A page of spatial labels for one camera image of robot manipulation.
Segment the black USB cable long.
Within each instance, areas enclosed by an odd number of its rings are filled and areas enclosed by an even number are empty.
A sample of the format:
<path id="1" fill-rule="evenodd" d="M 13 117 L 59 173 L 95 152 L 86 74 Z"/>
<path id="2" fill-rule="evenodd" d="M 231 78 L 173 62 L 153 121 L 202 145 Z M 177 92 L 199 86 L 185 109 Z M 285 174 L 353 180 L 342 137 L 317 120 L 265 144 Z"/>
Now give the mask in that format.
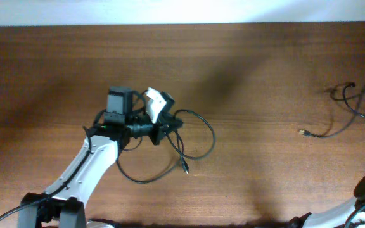
<path id="1" fill-rule="evenodd" d="M 341 129 L 339 129 L 338 131 L 335 131 L 334 133 L 330 133 L 330 134 L 329 133 L 315 134 L 315 133 L 312 133 L 305 129 L 300 129 L 298 131 L 298 133 L 301 136 L 305 136 L 305 137 L 313 137 L 316 139 L 327 139 L 327 138 L 335 137 L 335 136 L 339 135 L 340 133 L 344 132 L 345 130 L 347 130 L 354 123 L 354 121 L 357 117 L 361 117 L 365 121 L 365 113 L 360 112 L 361 103 L 362 103 L 363 97 L 365 96 L 365 85 L 361 88 L 359 93 L 353 94 L 351 96 L 347 96 L 347 89 L 351 89 L 353 87 L 355 87 L 354 82 L 344 83 L 344 86 L 343 86 L 342 92 L 341 92 L 342 96 L 340 98 L 335 96 L 335 94 L 337 93 L 337 89 L 332 88 L 330 90 L 330 99 L 332 101 L 336 101 L 336 102 L 343 102 L 345 104 L 346 108 L 348 109 L 348 111 L 351 112 L 351 114 L 352 114 L 350 120 Z"/>

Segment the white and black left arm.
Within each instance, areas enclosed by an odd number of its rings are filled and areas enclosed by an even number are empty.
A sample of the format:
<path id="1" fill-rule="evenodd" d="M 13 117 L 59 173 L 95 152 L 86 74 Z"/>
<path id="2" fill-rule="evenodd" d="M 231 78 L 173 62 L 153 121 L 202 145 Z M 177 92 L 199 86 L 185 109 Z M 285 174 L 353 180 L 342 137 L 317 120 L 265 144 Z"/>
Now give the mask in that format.
<path id="1" fill-rule="evenodd" d="M 28 193 L 22 199 L 17 226 L 41 227 L 58 219 L 59 227 L 116 227 L 110 220 L 88 220 L 87 202 L 132 138 L 149 137 L 158 145 L 182 127 L 182 121 L 169 112 L 173 105 L 168 93 L 150 87 L 142 93 L 111 87 L 106 108 L 85 130 L 82 148 L 70 165 L 42 194 Z"/>

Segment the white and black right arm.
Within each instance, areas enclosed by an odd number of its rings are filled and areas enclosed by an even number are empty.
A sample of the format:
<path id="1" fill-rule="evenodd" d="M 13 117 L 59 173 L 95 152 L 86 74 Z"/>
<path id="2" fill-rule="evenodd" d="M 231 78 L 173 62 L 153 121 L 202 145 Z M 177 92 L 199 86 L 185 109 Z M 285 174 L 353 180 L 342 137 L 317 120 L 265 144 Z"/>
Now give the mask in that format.
<path id="1" fill-rule="evenodd" d="M 365 176 L 354 188 L 354 195 L 346 202 L 321 213 L 306 213 L 292 218 L 287 227 L 332 228 L 365 227 Z"/>

